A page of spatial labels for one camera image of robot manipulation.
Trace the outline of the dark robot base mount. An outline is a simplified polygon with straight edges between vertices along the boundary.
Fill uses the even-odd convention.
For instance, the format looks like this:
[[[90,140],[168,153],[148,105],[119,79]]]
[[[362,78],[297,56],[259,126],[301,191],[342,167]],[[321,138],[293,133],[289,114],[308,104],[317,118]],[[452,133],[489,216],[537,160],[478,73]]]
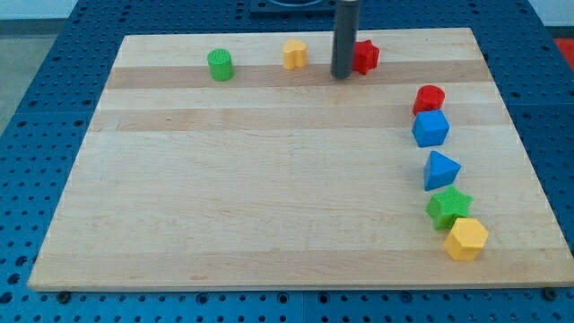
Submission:
[[[251,16],[332,13],[335,0],[248,0]]]

